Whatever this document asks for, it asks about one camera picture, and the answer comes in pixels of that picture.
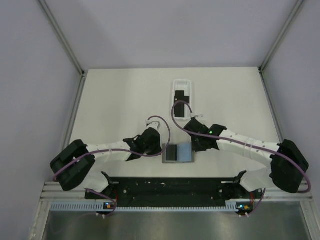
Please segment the black VIP credit card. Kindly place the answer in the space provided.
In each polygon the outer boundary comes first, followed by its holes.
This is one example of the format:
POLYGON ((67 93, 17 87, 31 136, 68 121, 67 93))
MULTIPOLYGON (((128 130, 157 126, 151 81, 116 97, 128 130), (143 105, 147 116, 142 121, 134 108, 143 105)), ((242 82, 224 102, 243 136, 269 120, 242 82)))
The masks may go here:
POLYGON ((176 144, 170 144, 165 151, 166 162, 176 162, 178 146, 176 144))

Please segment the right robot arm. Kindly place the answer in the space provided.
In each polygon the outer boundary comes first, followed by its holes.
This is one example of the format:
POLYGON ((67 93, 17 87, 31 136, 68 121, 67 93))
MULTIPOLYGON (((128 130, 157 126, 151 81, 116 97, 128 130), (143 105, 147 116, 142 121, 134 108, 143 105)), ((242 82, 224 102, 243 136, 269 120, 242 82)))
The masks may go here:
POLYGON ((194 117, 184 130, 191 136, 194 152, 211 149, 231 152, 263 165, 258 170, 241 171, 234 178, 233 192, 239 198, 273 186, 287 193, 298 193, 303 174, 309 168, 309 163, 291 140, 285 139, 281 143, 260 141, 232 132, 219 124, 207 127, 194 117))

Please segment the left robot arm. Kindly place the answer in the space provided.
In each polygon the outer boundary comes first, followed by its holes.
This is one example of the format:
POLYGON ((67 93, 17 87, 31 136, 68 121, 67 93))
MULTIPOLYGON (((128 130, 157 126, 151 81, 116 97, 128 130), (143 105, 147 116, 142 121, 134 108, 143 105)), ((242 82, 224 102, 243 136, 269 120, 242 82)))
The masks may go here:
POLYGON ((114 191, 107 163, 129 162, 161 151, 160 133, 148 127, 141 135, 111 144, 89 145, 75 140, 51 161, 50 168, 64 191, 81 187, 106 199, 114 191))

